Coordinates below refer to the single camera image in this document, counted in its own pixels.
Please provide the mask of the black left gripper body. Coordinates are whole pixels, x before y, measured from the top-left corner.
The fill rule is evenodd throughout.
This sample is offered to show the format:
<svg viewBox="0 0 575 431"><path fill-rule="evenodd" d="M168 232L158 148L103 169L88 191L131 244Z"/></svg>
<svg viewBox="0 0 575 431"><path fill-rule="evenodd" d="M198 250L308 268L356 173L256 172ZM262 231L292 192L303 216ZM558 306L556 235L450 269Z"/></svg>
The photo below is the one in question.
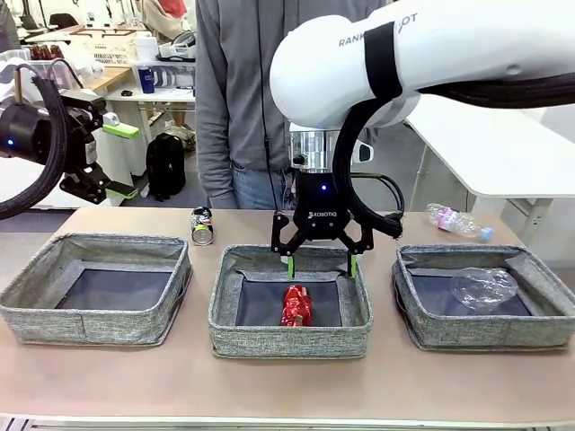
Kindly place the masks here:
<svg viewBox="0 0 575 431"><path fill-rule="evenodd" d="M86 110L67 107L68 148L64 172L93 168L97 148L93 119ZM48 112L30 104L10 104L1 109L1 152L8 156L45 165L51 144Z"/></svg>

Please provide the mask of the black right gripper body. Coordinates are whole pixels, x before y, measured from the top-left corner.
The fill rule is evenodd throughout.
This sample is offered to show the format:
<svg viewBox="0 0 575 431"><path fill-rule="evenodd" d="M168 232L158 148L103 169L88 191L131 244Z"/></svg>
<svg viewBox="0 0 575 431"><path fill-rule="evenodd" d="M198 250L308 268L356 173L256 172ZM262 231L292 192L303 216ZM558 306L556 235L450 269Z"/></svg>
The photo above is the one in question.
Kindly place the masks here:
<svg viewBox="0 0 575 431"><path fill-rule="evenodd" d="M296 174L293 222L305 241L336 240L346 236L350 215L338 194L331 172Z"/></svg>

